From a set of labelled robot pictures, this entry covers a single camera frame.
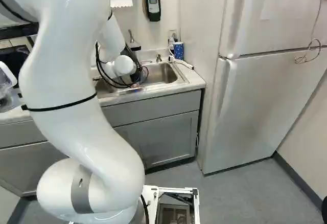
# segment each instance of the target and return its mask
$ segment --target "power cord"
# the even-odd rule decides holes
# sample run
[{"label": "power cord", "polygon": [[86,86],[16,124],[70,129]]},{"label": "power cord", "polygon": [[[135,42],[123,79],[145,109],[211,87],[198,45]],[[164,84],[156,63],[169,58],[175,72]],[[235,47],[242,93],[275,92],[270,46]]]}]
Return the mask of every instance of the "power cord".
[{"label": "power cord", "polygon": [[143,204],[143,208],[144,208],[144,215],[145,215],[146,224],[150,224],[148,205],[145,202],[145,199],[144,199],[143,195],[141,195],[141,200],[142,200],[142,204]]},{"label": "power cord", "polygon": [[[303,63],[307,63],[307,62],[310,62],[312,60],[315,60],[316,58],[318,58],[318,56],[321,53],[321,47],[322,47],[321,41],[318,38],[313,38],[313,34],[314,34],[315,29],[316,29],[316,25],[317,25],[318,18],[319,18],[319,15],[320,15],[321,4],[322,4],[322,0],[319,1],[319,8],[318,8],[317,16],[316,16],[316,19],[315,19],[315,22],[313,24],[313,28],[312,28],[312,31],[311,31],[311,41],[310,41],[310,43],[308,45],[308,49],[306,50],[306,53],[303,56],[300,56],[300,57],[295,58],[294,62],[296,64],[303,64]],[[315,49],[319,49],[319,51],[318,51],[317,55],[314,58],[308,60],[307,59],[307,54],[308,54],[309,51],[312,51],[311,45],[312,45],[312,43],[314,41],[317,41],[318,42],[318,45],[319,46],[316,47]]]}]

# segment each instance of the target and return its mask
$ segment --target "refrigerator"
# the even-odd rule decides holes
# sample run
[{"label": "refrigerator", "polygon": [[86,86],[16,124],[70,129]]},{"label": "refrigerator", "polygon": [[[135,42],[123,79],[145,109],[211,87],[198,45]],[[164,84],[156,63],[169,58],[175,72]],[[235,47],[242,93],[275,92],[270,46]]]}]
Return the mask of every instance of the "refrigerator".
[{"label": "refrigerator", "polygon": [[[201,170],[272,156],[327,68],[327,1],[180,0],[180,9],[185,60],[207,83]],[[322,43],[320,55],[296,64],[318,54],[307,50],[313,37]]]}]

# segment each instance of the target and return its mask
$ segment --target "sink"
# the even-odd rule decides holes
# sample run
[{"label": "sink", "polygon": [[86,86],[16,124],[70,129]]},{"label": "sink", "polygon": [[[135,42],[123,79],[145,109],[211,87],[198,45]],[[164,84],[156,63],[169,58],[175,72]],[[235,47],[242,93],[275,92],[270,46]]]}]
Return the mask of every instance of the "sink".
[{"label": "sink", "polygon": [[[141,78],[141,84],[136,83],[130,88],[113,87],[107,84],[102,78],[95,79],[95,88],[98,93],[98,98],[101,99],[125,94],[144,93],[188,83],[186,78],[173,63],[147,63],[143,64],[143,66],[149,70],[148,78],[145,81]],[[129,76],[124,76],[123,80],[126,83],[131,83]]]},{"label": "sink", "polygon": [[145,65],[149,70],[148,78],[143,84],[152,85],[160,83],[172,83],[177,81],[177,75],[169,63]]}]

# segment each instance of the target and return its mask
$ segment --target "metal frame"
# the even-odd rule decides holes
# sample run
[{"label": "metal frame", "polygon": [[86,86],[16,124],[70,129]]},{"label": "metal frame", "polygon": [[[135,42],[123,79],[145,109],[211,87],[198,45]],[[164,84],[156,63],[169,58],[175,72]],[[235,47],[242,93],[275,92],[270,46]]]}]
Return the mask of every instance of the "metal frame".
[{"label": "metal frame", "polygon": [[200,224],[200,197],[199,190],[197,188],[168,188],[168,187],[155,187],[155,186],[144,186],[143,195],[147,203],[149,203],[149,217],[150,224],[155,224],[155,219],[157,215],[157,205],[158,199],[161,195],[165,193],[175,193],[175,194],[189,194],[193,196],[194,205],[194,221],[195,224]]}]

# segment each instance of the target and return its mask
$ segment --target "refrigerator door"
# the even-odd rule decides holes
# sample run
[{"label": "refrigerator door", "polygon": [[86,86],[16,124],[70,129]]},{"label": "refrigerator door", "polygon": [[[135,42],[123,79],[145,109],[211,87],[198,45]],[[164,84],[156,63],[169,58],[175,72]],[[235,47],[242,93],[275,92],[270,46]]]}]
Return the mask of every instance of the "refrigerator door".
[{"label": "refrigerator door", "polygon": [[[307,47],[320,0],[226,0],[220,55]],[[327,44],[327,1],[322,0],[314,37]]]},{"label": "refrigerator door", "polygon": [[295,64],[302,54],[218,60],[228,67],[216,77],[219,92],[212,100],[203,173],[272,156],[327,68],[327,49],[315,61]]}]

